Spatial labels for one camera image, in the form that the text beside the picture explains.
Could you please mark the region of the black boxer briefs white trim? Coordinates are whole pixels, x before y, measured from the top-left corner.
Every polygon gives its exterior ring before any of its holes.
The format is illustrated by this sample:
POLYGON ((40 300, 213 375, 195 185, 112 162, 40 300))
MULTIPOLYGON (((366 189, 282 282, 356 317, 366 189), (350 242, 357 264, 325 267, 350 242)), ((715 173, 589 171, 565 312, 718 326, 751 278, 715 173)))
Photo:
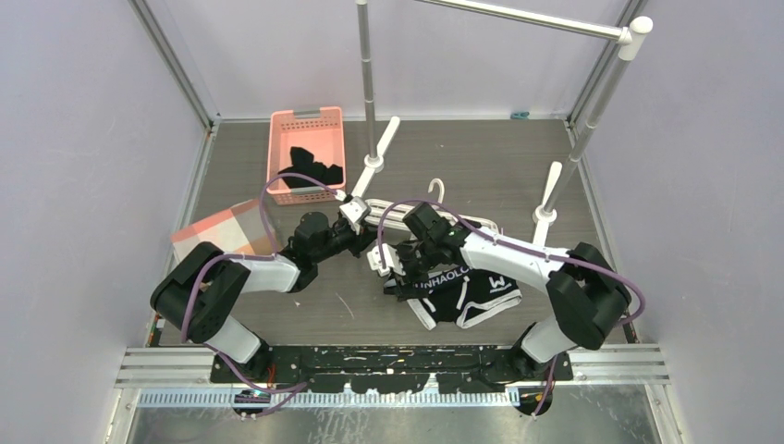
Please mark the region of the black boxer briefs white trim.
POLYGON ((424 281, 410 286, 389 278, 383 290, 405 302, 428 330, 440 323, 474 327, 522 301, 514 279, 464 266, 431 272, 424 281))

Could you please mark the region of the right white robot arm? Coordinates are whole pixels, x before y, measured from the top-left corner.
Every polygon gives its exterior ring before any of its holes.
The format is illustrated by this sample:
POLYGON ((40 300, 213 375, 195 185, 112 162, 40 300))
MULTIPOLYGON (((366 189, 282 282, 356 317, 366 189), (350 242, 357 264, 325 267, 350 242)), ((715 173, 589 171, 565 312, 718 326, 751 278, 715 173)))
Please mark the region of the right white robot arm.
POLYGON ((552 314, 527 327, 509 365, 520 377, 538 378, 554 358, 575 348, 596 351, 626 320, 632 284, 591 244, 549 248, 501 235, 460 216, 441 216, 420 202, 402 219, 413 240, 395 246, 380 240, 380 266, 403 290, 438 265, 462 265, 511 278, 545 294, 552 314))

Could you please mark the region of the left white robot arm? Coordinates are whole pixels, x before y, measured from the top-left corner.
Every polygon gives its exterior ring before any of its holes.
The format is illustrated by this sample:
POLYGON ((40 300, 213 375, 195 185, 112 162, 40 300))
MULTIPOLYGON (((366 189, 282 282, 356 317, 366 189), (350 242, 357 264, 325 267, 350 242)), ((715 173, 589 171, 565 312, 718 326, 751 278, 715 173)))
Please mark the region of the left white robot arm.
POLYGON ((217 350, 238 375, 256 382, 268 373, 272 353, 264 339, 232 317, 239 296, 304 290, 320 263, 343 252, 359 257, 376 237, 377 228, 365 221, 353 225, 339 216, 330 222, 325 214, 310 212, 273 256, 226 253, 203 241, 158 284, 150 305, 187 340, 217 350))

